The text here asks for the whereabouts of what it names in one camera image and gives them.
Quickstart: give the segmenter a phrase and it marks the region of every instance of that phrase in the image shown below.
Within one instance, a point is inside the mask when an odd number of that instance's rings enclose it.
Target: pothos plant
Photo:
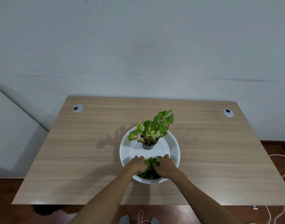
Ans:
[[[137,140],[144,143],[146,146],[154,146],[159,138],[167,135],[168,127],[174,121],[174,114],[167,116],[172,110],[159,112],[155,115],[153,121],[141,120],[137,125],[136,130],[131,131],[128,135],[128,140]]]

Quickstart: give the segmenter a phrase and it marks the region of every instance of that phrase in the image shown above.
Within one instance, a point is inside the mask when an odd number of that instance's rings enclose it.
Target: person's right arm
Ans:
[[[169,178],[183,194],[201,224],[241,224],[228,210],[197,188],[166,154],[158,157],[160,165],[153,165],[163,178]]]

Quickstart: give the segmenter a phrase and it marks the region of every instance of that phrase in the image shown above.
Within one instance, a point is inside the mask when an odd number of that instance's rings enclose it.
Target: person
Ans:
[[[170,179],[183,194],[201,224],[241,224],[228,210],[197,188],[171,161],[168,155],[159,156],[155,171]],[[144,157],[135,156],[118,176],[95,195],[71,220],[70,224],[111,224],[126,188],[136,173],[143,173],[148,165]]]

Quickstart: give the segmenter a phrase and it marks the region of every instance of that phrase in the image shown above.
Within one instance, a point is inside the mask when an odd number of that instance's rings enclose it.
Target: reddish-brown floor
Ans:
[[[279,145],[264,145],[267,153],[285,155],[285,150]],[[279,173],[285,173],[285,157],[271,157]],[[0,179],[0,224],[66,224],[83,207],[82,205],[70,205],[61,211],[56,211],[49,216],[40,216],[32,210],[31,205],[11,205],[11,202],[19,189],[23,179]],[[259,210],[253,210],[251,206],[225,206],[243,224],[268,222],[269,215],[264,206],[258,206]],[[283,210],[280,206],[269,207],[272,217]],[[157,206],[157,205],[121,205],[113,223],[118,223],[119,218],[129,214],[131,223],[138,223],[138,213],[144,211],[144,220],[151,217],[157,218],[160,223],[180,224],[199,223],[189,206]],[[277,224],[285,224],[285,214],[277,220]]]

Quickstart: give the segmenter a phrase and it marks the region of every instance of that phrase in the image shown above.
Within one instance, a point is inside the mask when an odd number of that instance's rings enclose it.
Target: white round tray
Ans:
[[[143,156],[147,159],[150,157],[164,156],[165,154],[168,154],[175,166],[178,167],[180,163],[180,148],[177,140],[171,134],[171,132],[168,131],[167,135],[160,138],[158,143],[151,150],[145,150],[142,147],[142,143],[137,142],[137,140],[128,140],[129,133],[135,129],[136,127],[133,127],[125,134],[120,145],[120,159],[123,167],[135,156]],[[145,184],[157,184],[167,180],[166,178],[143,179],[136,174],[133,176],[133,178]]]

